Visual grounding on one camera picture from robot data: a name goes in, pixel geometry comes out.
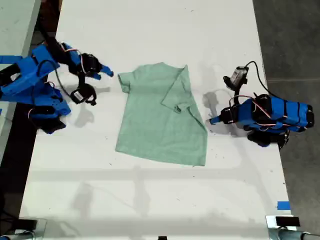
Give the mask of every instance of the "t-shirt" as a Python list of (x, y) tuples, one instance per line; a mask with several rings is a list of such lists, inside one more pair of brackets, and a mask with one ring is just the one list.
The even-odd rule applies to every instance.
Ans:
[(161, 62), (118, 76), (128, 98), (115, 150), (160, 162), (204, 166), (207, 130), (191, 92), (188, 66)]

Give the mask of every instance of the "wire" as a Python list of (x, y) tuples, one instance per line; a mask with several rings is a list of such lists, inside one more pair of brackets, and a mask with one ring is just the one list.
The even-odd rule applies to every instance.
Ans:
[(266, 110), (264, 110), (256, 101), (253, 97), (247, 96), (247, 95), (235, 95), (234, 97), (230, 98), (229, 100), (229, 107), (231, 108), (231, 100), (237, 97), (244, 97), (244, 98), (249, 98), (252, 99), (252, 102), (270, 119), (271, 116), (267, 113)]
[(31, 109), (28, 111), (28, 119), (29, 119), (30, 113), (31, 113), (31, 111), (32, 111), (33, 109), (34, 109), (34, 108), (31, 108)]
[(84, 74), (87, 74), (87, 72), (85, 71), (85, 68), (84, 68), (84, 61), (83, 61), (82, 55), (80, 55), (80, 57), (81, 57), (81, 67), (82, 67), (82, 71), (83, 71)]
[(46, 81), (44, 84), (52, 84), (53, 86), (53, 88), (55, 88), (56, 87), (56, 85), (55, 85), (55, 83), (54, 82), (52, 82), (52, 81)]
[(67, 90), (64, 88), (64, 86), (62, 85), (61, 81), (60, 81), (60, 78), (59, 78), (59, 75), (58, 75), (58, 71), (57, 71), (57, 68), (55, 66), (55, 63), (51, 60), (48, 60), (48, 59), (45, 59), (43, 61), (41, 61), (38, 65), (38, 70), (36, 72), (36, 75), (39, 77), (39, 74), (40, 74), (40, 70), (41, 70), (41, 67), (43, 66), (44, 63), (50, 63), (54, 69), (54, 72), (55, 72), (55, 76), (56, 76), (56, 79), (58, 80), (59, 84), (60, 84), (60, 87), (62, 89), (62, 91), (69, 97), (71, 98), (70, 94), (67, 92)]
[(277, 95), (275, 95), (275, 94), (273, 94), (272, 92), (270, 92), (270, 91), (266, 88), (266, 86), (263, 84), (263, 82), (261, 81), (260, 74), (259, 74), (259, 68), (258, 68), (257, 63), (256, 63), (255, 61), (250, 61), (250, 62), (248, 62), (245, 66), (248, 67), (248, 65), (250, 65), (250, 64), (254, 64), (254, 65), (255, 65), (256, 75), (257, 75), (257, 77), (258, 77), (258, 79), (259, 79), (259, 82), (260, 82), (260, 84), (262, 85), (262, 87), (263, 87), (270, 95), (272, 95), (272, 96), (280, 99), (280, 97), (278, 97)]
[(69, 49), (67, 49), (67, 50), (64, 50), (65, 53), (71, 52), (71, 51), (78, 51), (78, 49), (76, 49), (76, 48), (69, 48)]

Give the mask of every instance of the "tabletop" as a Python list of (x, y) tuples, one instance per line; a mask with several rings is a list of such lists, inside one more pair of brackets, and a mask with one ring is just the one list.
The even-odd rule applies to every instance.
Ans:
[[(288, 195), (278, 147), (236, 125), (208, 132), (206, 165), (161, 163), (115, 152), (127, 94), (117, 74), (144, 64), (188, 65), (205, 121), (228, 105), (223, 76), (255, 60), (265, 82), (251, 0), (65, 0), (56, 38), (95, 55), (115, 76), (88, 79), (97, 105), (76, 105), (63, 130), (39, 131), (21, 217), (47, 219), (44, 238), (242, 240), (268, 238), (266, 215)], [(78, 79), (58, 69), (71, 92)], [(241, 91), (264, 93), (252, 67)], [(58, 86), (55, 74), (49, 80)]]

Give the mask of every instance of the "blue tape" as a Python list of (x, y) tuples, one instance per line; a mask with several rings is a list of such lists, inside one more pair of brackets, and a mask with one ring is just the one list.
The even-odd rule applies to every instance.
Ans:
[(290, 202), (288, 201), (278, 201), (277, 205), (278, 210), (290, 210)]

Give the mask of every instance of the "black cable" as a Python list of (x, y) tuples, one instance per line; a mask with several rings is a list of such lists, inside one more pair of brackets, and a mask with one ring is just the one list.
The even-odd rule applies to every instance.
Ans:
[(36, 72), (36, 75), (39, 77), (41, 67), (42, 67), (43, 64), (46, 63), (46, 62), (48, 62), (48, 63), (50, 63), (50, 64), (52, 65), (52, 67), (54, 68), (54, 72), (55, 72), (56, 79), (58, 80), (61, 89), (63, 90), (63, 92), (64, 92), (69, 98), (71, 98), (70, 94), (67, 92), (67, 90), (64, 88), (64, 86), (62, 85), (62, 83), (61, 83), (61, 81), (60, 81), (57, 68), (55, 67), (55, 63), (54, 63), (53, 61), (48, 60), (48, 59), (45, 59), (45, 60), (41, 61), (41, 62), (39, 63), (39, 65), (38, 65), (38, 70), (37, 70), (37, 72)]
[(258, 76), (259, 82), (260, 82), (260, 84), (262, 85), (262, 87), (263, 87), (270, 95), (272, 95), (272, 96), (280, 99), (280, 97), (278, 97), (277, 95), (275, 95), (275, 94), (273, 94), (272, 92), (270, 92), (270, 91), (266, 88), (266, 86), (263, 84), (263, 82), (261, 81), (257, 63), (256, 63), (255, 61), (250, 61), (250, 62), (248, 62), (245, 66), (248, 67), (250, 64), (254, 64), (254, 65), (255, 65), (256, 74), (257, 74), (257, 76)]

